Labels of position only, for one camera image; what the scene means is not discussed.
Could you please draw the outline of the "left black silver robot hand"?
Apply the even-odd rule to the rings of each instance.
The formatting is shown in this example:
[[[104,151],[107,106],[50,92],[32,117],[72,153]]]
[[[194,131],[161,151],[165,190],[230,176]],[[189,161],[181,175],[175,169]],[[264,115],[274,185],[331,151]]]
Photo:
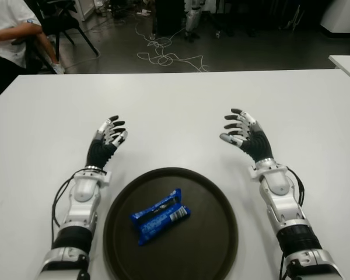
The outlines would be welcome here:
[[[98,169],[105,167],[128,136],[128,131],[124,128],[124,125],[125,122],[119,120],[117,115],[103,121],[90,143],[86,167],[93,166]]]

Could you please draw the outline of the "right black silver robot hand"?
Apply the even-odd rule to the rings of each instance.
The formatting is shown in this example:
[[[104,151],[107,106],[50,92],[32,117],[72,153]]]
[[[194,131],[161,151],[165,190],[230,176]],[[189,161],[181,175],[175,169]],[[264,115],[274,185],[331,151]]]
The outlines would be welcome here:
[[[238,147],[256,163],[274,158],[264,130],[248,112],[232,108],[231,114],[225,116],[225,119],[231,123],[224,126],[228,132],[220,134],[221,140]]]

